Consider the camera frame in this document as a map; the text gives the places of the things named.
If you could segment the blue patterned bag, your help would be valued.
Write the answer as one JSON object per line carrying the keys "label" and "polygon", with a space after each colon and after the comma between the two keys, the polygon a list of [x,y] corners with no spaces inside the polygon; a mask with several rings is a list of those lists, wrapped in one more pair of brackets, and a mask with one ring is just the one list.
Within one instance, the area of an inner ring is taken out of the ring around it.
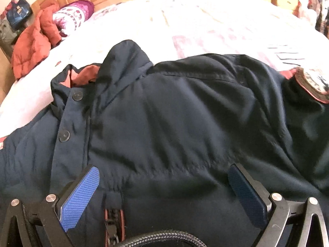
{"label": "blue patterned bag", "polygon": [[10,9],[7,9],[6,17],[11,28],[18,30],[33,14],[30,4],[26,0],[11,0]]}

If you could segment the pile of colourful clutter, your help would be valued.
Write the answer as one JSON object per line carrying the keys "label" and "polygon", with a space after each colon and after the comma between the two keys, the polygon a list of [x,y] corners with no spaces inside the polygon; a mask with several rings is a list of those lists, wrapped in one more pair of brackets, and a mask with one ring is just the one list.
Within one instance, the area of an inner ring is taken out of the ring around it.
{"label": "pile of colourful clutter", "polygon": [[293,15],[307,21],[328,38],[328,0],[298,0]]}

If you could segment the navy blue padded jacket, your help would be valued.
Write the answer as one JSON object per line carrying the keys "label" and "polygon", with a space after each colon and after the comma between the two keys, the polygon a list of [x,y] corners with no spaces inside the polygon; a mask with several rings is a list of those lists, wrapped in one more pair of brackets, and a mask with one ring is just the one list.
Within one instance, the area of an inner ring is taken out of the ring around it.
{"label": "navy blue padded jacket", "polygon": [[328,81],[289,77],[247,55],[152,64],[131,40],[101,64],[66,66],[53,101],[1,140],[1,217],[59,193],[89,164],[100,173],[76,246],[105,245],[105,215],[122,210],[128,237],[191,233],[208,246],[250,246],[257,229],[229,185],[240,163],[269,192],[315,197],[328,218]]}

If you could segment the purple white patterned pillow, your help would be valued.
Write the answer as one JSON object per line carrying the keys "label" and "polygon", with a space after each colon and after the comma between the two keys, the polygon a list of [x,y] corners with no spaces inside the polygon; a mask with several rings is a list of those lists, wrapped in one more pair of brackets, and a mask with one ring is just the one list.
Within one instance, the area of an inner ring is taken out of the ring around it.
{"label": "purple white patterned pillow", "polygon": [[94,13],[94,4],[87,0],[78,0],[69,3],[56,11],[53,21],[59,30],[60,36],[64,40],[76,31],[85,21],[90,19]]}

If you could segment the red orange puffer jacket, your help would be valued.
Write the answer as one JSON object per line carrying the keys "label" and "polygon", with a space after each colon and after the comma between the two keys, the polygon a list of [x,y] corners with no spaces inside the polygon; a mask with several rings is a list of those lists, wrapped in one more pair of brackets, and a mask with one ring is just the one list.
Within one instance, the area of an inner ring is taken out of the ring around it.
{"label": "red orange puffer jacket", "polygon": [[59,26],[53,14],[60,9],[55,0],[41,5],[34,22],[23,30],[13,48],[11,65],[16,80],[25,77],[40,62],[46,59],[50,50],[62,40]]}

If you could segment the pastel patchwork bed sheet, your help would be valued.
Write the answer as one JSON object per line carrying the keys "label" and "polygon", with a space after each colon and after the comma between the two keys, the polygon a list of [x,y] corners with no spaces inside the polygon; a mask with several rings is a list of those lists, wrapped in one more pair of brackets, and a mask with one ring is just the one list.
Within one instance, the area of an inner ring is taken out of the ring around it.
{"label": "pastel patchwork bed sheet", "polygon": [[51,80],[65,66],[102,63],[123,40],[138,43],[153,63],[206,53],[246,54],[277,71],[300,66],[328,74],[328,39],[269,2],[134,0],[94,13],[12,85],[1,104],[1,136],[51,103]]}

